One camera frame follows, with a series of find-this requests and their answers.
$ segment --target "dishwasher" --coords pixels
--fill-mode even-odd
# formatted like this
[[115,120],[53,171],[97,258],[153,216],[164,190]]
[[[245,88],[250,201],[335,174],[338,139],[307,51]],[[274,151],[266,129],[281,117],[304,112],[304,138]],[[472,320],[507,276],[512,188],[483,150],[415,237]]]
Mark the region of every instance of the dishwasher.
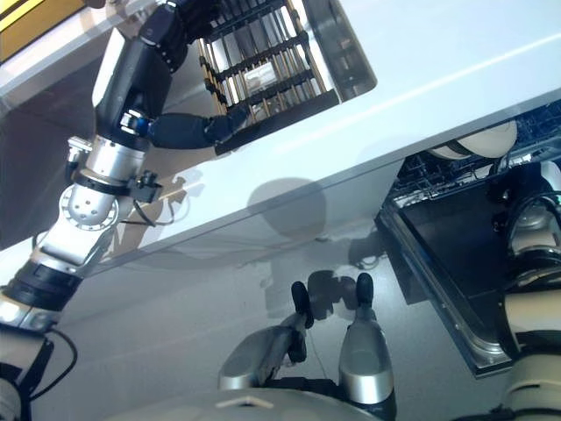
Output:
[[515,143],[500,158],[469,155],[454,139],[409,156],[377,219],[476,376],[511,365],[495,323],[512,265],[496,232],[504,207],[490,195],[513,171],[561,162],[561,101],[508,124],[515,128]]

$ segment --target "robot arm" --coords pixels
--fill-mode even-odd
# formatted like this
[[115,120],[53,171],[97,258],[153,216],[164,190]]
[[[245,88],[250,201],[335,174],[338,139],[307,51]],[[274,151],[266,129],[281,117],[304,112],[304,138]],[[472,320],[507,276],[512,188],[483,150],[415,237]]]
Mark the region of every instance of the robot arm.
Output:
[[156,175],[139,173],[150,143],[214,146],[245,122],[247,110],[235,108],[214,118],[161,114],[172,73],[184,62],[188,44],[211,31],[217,3],[168,1],[137,37],[126,39],[117,30],[111,34],[92,94],[96,136],[91,142],[69,140],[72,184],[60,197],[59,217],[0,290],[0,419],[25,414],[53,349],[45,333],[102,258],[133,201],[158,197]]

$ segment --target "tiled floor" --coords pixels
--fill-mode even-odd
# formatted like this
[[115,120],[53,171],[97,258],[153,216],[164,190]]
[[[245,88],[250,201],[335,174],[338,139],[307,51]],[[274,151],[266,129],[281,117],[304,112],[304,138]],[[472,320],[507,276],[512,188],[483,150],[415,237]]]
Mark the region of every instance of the tiled floor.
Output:
[[[290,285],[297,280],[308,282],[318,320],[307,337],[308,359],[284,367],[280,375],[336,380],[355,305],[352,280],[360,273],[352,256],[357,245],[362,256],[380,254],[377,244],[365,240],[372,228],[363,225],[338,238],[226,267],[210,262],[206,268],[185,268],[177,247],[153,256],[162,262],[173,256],[174,265],[136,261],[88,279],[60,325],[75,339],[79,363],[34,404],[35,419],[97,420],[171,396],[214,390],[218,369],[236,344],[292,312]],[[476,381],[431,304],[407,306],[387,257],[367,263],[373,261],[368,272],[394,365],[398,419],[446,420],[496,406],[505,376]],[[59,346],[47,380],[68,360]]]

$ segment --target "black robot arm segment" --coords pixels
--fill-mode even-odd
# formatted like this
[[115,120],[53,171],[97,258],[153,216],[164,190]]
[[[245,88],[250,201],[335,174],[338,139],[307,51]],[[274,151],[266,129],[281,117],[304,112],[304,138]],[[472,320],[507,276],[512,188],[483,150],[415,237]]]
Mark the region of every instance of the black robot arm segment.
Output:
[[188,44],[207,35],[218,14],[217,1],[166,2],[143,24],[138,37],[111,36],[94,88],[97,134],[140,149],[129,117],[158,117],[171,74],[185,61]]

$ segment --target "yellow panel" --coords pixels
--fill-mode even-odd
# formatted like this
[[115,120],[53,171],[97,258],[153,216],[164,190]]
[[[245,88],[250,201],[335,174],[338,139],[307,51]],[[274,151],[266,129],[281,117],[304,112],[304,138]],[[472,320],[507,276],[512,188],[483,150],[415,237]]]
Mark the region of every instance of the yellow panel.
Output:
[[6,16],[4,19],[0,20],[0,31],[3,31],[8,26],[13,24],[19,18],[24,16],[28,11],[31,11],[33,8],[37,7],[39,4],[43,3],[44,0],[28,0],[27,2],[23,3],[19,6],[16,10]]
[[5,61],[21,48],[60,21],[84,7],[82,0],[43,0],[22,18],[0,32],[0,61]]
[[19,0],[2,0],[0,3],[0,14],[7,11],[11,6],[13,6]]

